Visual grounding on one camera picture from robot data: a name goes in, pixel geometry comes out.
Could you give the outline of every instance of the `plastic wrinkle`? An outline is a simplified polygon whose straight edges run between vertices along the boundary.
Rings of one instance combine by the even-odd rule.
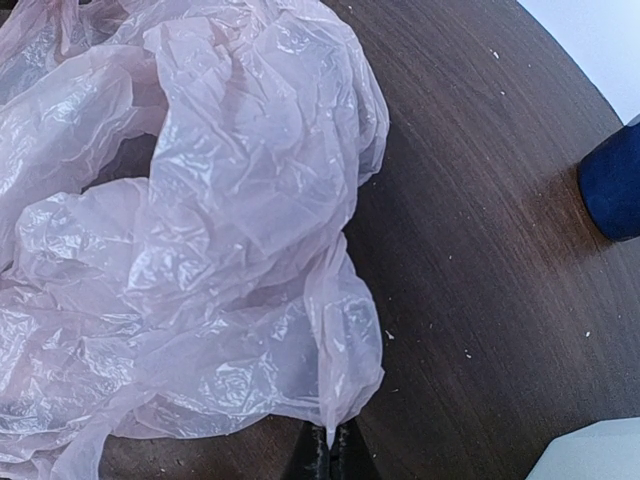
[[[382,380],[342,229],[387,108],[316,0],[21,0],[0,28],[0,476],[97,480],[106,437]]]

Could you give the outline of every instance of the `tabletop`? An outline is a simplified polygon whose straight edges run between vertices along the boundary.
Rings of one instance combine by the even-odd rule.
[[[383,478],[523,479],[554,437],[640,415],[640,241],[605,241],[575,178],[621,126],[606,101],[513,0],[327,3],[392,120],[347,230],[385,338],[359,417]],[[102,477],[277,478],[299,428],[111,438]]]

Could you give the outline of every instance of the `blue object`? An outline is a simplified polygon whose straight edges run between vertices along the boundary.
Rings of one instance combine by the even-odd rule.
[[[578,184],[605,237],[621,242],[640,236],[640,125],[624,127],[587,155]]]

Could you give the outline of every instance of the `dark brown wooden surface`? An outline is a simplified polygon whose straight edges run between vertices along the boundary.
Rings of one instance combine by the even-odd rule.
[[[393,121],[348,229],[395,338],[360,418],[383,477],[523,479],[552,438],[640,415],[640,241],[605,242],[574,178],[620,126],[606,102],[513,0],[328,3]],[[102,475],[274,479],[298,428],[110,439]]]

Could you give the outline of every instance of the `dark blue cylindrical object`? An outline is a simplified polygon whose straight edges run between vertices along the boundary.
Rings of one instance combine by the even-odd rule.
[[[640,236],[640,125],[624,127],[587,155],[578,183],[605,237],[621,242]]]

